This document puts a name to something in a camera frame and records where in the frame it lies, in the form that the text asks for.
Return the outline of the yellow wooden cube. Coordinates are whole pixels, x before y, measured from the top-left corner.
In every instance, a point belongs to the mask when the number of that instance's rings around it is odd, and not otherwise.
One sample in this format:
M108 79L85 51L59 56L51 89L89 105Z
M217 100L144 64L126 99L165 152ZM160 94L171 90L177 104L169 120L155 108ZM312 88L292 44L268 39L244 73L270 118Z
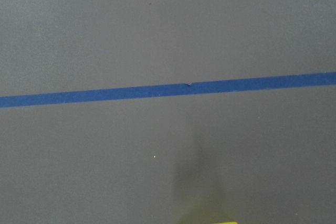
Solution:
M235 221L224 221L224 222L216 222L216 223L213 223L213 224L238 224L238 223L235 222Z

